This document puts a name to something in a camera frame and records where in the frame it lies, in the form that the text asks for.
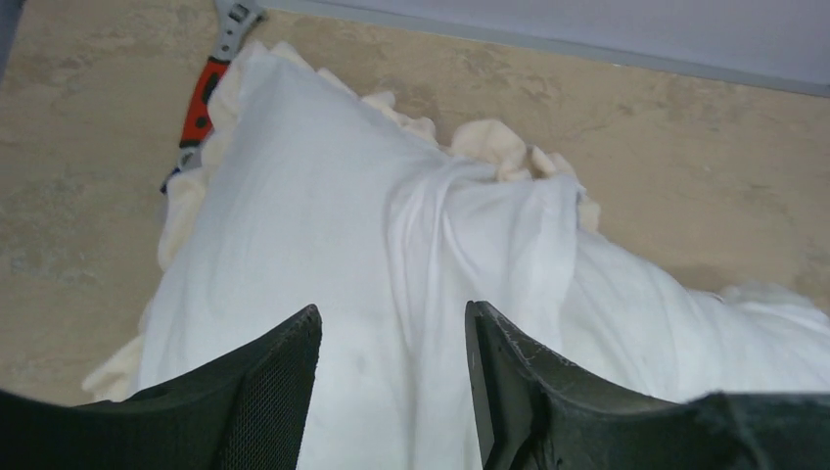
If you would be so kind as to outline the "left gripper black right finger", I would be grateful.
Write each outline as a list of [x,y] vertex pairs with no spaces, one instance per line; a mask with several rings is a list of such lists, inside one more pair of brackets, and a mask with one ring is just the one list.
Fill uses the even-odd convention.
[[487,302],[465,311],[487,469],[825,469],[829,398],[714,393],[672,403],[600,378]]

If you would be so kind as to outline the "white pillow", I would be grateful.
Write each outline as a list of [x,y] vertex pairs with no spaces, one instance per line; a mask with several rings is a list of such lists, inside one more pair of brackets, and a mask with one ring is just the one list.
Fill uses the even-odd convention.
[[829,319],[809,299],[759,282],[689,290],[595,234],[577,238],[560,332],[567,359],[662,400],[829,389]]

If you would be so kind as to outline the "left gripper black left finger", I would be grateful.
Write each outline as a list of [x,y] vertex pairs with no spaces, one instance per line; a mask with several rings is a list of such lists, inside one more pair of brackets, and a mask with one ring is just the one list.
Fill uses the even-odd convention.
[[294,469],[322,321],[309,305],[256,340],[131,398],[1,395],[5,469]]

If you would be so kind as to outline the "grey pillow with cream ruffle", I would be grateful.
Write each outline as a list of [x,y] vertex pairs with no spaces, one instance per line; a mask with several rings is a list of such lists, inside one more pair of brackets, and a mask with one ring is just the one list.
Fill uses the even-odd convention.
[[390,92],[359,96],[287,43],[246,46],[208,109],[201,165],[167,186],[140,333],[84,391],[123,400],[313,304],[300,468],[481,468],[465,305],[559,342],[577,237],[599,224],[567,161],[493,119],[443,149]]

